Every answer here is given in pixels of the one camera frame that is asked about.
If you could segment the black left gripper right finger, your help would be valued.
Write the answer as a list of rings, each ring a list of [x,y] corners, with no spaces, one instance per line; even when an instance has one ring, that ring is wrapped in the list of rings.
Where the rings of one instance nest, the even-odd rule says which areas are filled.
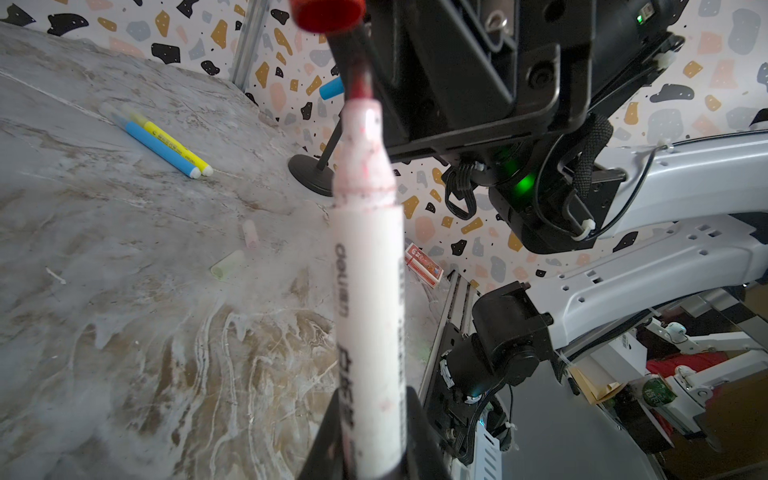
[[[405,478],[413,480],[449,480],[450,473],[436,441],[433,428],[414,388],[406,388],[407,447]]]

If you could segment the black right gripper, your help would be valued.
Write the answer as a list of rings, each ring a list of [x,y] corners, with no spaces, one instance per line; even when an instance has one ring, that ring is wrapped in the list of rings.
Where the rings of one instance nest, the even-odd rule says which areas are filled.
[[[682,1],[372,1],[331,34],[341,75],[372,74],[389,158],[455,155],[577,130],[660,74]]]

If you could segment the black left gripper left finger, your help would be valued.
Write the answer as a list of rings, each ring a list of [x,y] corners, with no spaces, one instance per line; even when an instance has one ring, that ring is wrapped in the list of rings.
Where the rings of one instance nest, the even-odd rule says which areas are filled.
[[[343,480],[339,393],[334,392],[298,480]]]

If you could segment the red marker cap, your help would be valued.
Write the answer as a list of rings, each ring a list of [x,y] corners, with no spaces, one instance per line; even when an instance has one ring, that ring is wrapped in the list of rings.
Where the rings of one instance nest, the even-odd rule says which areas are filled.
[[[365,0],[290,0],[289,5],[297,26],[316,34],[347,31],[366,13]]]

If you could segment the white marker pen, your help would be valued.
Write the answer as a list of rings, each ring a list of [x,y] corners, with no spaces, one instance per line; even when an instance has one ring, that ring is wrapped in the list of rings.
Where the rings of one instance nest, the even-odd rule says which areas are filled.
[[[344,464],[352,479],[390,479],[407,434],[404,214],[372,73],[357,63],[347,79],[330,214]]]

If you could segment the yellow highlighter pen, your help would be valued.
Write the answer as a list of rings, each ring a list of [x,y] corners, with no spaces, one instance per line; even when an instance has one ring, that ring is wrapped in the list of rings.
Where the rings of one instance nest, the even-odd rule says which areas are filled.
[[[170,134],[168,134],[138,110],[128,104],[123,104],[121,106],[121,110],[127,114],[131,120],[136,122],[167,147],[179,154],[186,161],[194,165],[200,171],[202,176],[211,176],[213,174],[214,169],[207,162],[194,154],[191,150],[173,138]]]

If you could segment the blue highlighter pen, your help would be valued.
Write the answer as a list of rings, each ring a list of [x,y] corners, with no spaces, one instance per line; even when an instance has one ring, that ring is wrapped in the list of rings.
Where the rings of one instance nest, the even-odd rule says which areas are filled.
[[[165,145],[161,140],[157,139],[117,108],[107,103],[102,103],[99,107],[99,112],[185,176],[191,179],[198,179],[201,176],[201,172],[197,166],[184,159],[181,155]]]

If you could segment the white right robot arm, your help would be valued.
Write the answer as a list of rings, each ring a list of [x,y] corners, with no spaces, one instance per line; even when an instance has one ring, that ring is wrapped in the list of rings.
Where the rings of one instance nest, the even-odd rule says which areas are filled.
[[[537,255],[577,252],[658,224],[570,271],[513,280],[474,304],[475,330],[443,335],[425,413],[442,450],[474,457],[495,394],[544,361],[573,360],[650,310],[767,277],[767,137],[680,140],[646,130],[612,149],[610,116],[684,45],[682,1],[372,1],[329,38],[367,63],[390,159],[433,156],[443,201],[473,220],[476,190]]]

